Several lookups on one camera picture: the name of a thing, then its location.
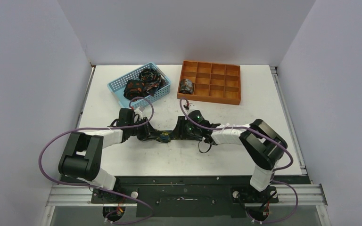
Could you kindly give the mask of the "blue yellow floral tie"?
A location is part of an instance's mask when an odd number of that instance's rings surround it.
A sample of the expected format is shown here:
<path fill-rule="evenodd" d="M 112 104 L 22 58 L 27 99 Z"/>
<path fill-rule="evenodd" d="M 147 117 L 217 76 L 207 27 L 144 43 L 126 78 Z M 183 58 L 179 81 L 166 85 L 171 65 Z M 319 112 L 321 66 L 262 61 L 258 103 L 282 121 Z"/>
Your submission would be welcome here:
<path fill-rule="evenodd" d="M 155 138 L 156 141 L 160 143 L 169 143 L 173 139 L 172 130 L 161 130 L 158 131 L 158 134 Z"/>

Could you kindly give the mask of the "orange wooden compartment tray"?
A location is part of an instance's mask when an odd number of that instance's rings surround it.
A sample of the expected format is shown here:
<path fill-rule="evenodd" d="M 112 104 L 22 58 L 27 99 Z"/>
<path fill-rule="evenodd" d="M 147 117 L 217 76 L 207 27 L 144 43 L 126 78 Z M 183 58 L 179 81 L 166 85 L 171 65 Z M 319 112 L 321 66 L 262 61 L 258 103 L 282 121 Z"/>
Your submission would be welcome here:
<path fill-rule="evenodd" d="M 179 99 L 239 105 L 241 102 L 241 68 L 239 65 L 183 61 L 180 79 L 194 83 L 194 94 L 179 93 Z"/>

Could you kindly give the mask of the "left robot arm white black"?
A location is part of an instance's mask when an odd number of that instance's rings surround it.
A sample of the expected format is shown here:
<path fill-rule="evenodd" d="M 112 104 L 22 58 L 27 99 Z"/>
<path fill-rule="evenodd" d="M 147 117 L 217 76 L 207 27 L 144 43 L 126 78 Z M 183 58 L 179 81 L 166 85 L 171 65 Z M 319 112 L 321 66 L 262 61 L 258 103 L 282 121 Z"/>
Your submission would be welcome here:
<path fill-rule="evenodd" d="M 82 180 L 94 187 L 104 188 L 105 199 L 111 203 L 119 201 L 122 190 L 117 186 L 117 178 L 101 168 L 103 149 L 137 136 L 152 117 L 143 117 L 139 108 L 122 108 L 118 118 L 107 128 L 90 132 L 71 132 L 58 164 L 59 173 Z"/>

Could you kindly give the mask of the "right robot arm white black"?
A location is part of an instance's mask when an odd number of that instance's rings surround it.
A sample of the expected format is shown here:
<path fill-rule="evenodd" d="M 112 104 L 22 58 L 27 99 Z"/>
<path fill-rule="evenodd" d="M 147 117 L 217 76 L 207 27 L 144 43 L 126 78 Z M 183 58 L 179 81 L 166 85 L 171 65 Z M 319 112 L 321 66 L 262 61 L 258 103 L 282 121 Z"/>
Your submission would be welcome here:
<path fill-rule="evenodd" d="M 271 184 L 277 164 L 283 157 L 288 145 L 265 121 L 231 126 L 210 123 L 199 110 L 188 116 L 179 116 L 172 139 L 197 140 L 209 145 L 241 145 L 255 163 L 247 195 L 254 202 L 266 196 L 266 188 Z"/>

